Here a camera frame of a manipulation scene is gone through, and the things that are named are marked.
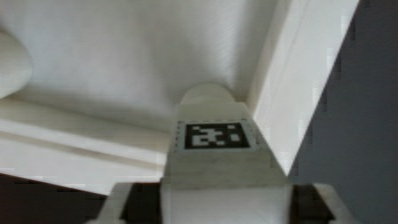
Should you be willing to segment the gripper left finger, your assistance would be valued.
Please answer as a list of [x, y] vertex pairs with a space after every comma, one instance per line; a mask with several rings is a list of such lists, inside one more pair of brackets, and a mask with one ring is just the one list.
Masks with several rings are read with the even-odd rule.
[[159, 183], [116, 183], [86, 224], [163, 224]]

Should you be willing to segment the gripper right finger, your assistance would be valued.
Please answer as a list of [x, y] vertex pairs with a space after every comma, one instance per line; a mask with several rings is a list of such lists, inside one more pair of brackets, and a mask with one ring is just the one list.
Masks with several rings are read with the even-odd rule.
[[292, 186], [289, 224], [362, 224], [330, 185]]

